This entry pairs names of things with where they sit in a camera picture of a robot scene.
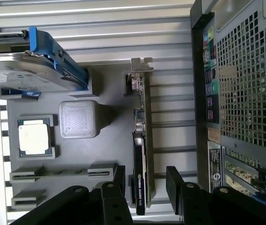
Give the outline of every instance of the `sticker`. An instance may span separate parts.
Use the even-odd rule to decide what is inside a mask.
[[[30,73],[27,71],[0,71],[0,87],[24,91],[62,91],[65,88],[52,83],[40,76],[46,73]]]
[[[213,27],[211,27],[209,30],[208,30],[208,38],[209,38],[209,41],[211,41],[214,36],[213,36]]]
[[[221,143],[221,131],[216,128],[208,127],[208,139],[220,144]]]
[[[210,193],[222,185],[222,152],[221,149],[208,150]]]

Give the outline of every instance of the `silver metal wall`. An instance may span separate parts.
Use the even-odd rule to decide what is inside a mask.
[[[19,32],[35,25],[50,32],[80,64],[128,62],[153,57],[151,77],[157,195],[144,217],[173,216],[165,190],[165,167],[175,165],[182,176],[196,182],[196,152],[189,12],[194,0],[0,0],[0,32]],[[8,129],[5,107],[2,130]],[[2,156],[9,156],[8,137],[2,137]],[[10,162],[0,157],[0,225],[25,212],[4,215],[11,205]]]

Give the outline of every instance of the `metal mesh grille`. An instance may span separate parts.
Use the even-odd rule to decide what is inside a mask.
[[[258,13],[217,43],[222,135],[266,147],[266,29]]]

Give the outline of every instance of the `usb port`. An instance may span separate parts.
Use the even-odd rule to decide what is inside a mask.
[[[212,69],[212,79],[215,79],[215,69]]]

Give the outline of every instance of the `translucent plastic cover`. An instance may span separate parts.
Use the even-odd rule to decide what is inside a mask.
[[[59,105],[60,134],[63,138],[92,138],[96,128],[94,101],[67,101]]]

